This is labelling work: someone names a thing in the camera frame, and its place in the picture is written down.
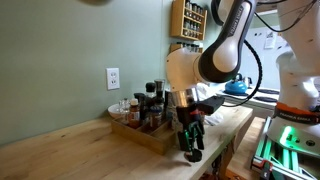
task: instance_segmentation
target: electrical outlet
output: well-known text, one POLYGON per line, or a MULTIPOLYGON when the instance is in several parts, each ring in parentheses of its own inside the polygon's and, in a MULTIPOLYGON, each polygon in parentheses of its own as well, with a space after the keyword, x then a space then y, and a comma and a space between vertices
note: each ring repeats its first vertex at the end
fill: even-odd
POLYGON ((119 89, 120 88, 120 74, 119 68, 106 68, 107 74, 107 89, 119 89))

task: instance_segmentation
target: label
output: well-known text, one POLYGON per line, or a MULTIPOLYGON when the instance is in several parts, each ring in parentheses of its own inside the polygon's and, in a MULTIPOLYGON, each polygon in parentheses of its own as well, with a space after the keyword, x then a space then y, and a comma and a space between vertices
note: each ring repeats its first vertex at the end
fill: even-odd
POLYGON ((242 13, 243 13, 243 7, 240 6, 240 8, 239 8, 239 10, 237 12, 236 18, 235 18, 235 20, 234 20, 234 22, 232 24, 231 30, 229 32, 229 35, 228 35, 229 37, 234 35, 234 32, 236 31, 236 29, 238 27, 238 24, 239 24, 239 21, 240 21, 242 13))
POLYGON ((152 119, 150 121, 151 127, 158 127, 161 124, 161 114, 159 115, 152 115, 152 119))
POLYGON ((133 121, 140 120, 140 112, 130 112, 130 119, 133 121))

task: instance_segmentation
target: cord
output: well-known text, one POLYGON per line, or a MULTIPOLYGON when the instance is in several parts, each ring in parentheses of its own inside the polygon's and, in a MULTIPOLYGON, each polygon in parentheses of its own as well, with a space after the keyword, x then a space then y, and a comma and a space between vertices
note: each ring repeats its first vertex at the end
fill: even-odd
POLYGON ((249 48, 249 50, 251 51, 251 53, 253 54, 253 56, 255 57, 255 60, 257 62, 257 65, 258 65, 258 70, 259 70, 259 76, 258 76, 258 82, 257 82, 257 85, 256 87, 254 88, 254 90, 252 91, 252 93, 246 97, 245 99, 240 99, 240 98, 236 98, 236 97, 233 97, 233 96, 228 96, 232 99, 236 99, 236 100, 244 100, 243 102, 239 103, 239 104, 236 104, 236 105, 224 105, 222 104, 221 106, 224 106, 224 107, 236 107, 236 106, 240 106, 246 102, 248 102, 255 94, 256 92, 258 91, 258 89, 260 88, 260 85, 261 85, 261 81, 262 81, 262 64, 261 64, 261 60, 259 58, 259 55, 257 54, 257 52, 253 49, 253 47, 250 45, 250 43, 247 41, 247 40, 244 40, 244 44, 249 48))
POLYGON ((278 3, 282 3, 284 1, 287 0, 280 0, 280 1, 273 1, 273 2, 258 2, 258 5, 265 5, 265 4, 278 4, 278 3))
POLYGON ((292 27, 294 27, 296 24, 298 24, 298 22, 310 11, 310 9, 313 7, 313 5, 317 2, 318 0, 312 0, 309 4, 307 4, 306 6, 303 6, 305 7, 305 9, 300 13, 300 15, 297 17, 297 19, 287 28, 285 29, 282 29, 282 30, 276 30, 276 29, 273 29, 269 24, 267 24, 259 15, 257 12, 255 12, 254 14, 259 18, 259 20, 264 24, 266 25, 269 29, 271 29, 272 31, 274 32, 285 32, 289 29, 291 29, 292 27))

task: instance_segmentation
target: green light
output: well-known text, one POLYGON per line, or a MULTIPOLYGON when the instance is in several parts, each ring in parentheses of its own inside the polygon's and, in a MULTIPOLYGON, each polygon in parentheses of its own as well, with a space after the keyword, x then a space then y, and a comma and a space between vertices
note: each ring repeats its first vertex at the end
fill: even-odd
POLYGON ((287 140, 287 137, 288 135, 290 134, 290 132, 292 131, 292 127, 291 126, 287 126, 284 128, 284 131, 281 135, 281 138, 280 138, 280 143, 285 145, 286 144, 286 140, 287 140))

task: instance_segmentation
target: white bowl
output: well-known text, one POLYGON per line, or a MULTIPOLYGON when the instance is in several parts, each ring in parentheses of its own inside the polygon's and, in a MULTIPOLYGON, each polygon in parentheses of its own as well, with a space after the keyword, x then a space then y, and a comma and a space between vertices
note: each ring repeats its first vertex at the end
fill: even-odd
POLYGON ((108 112, 111 117, 114 119, 121 117, 121 113, 119 112, 119 104, 114 104, 108 108, 108 112))

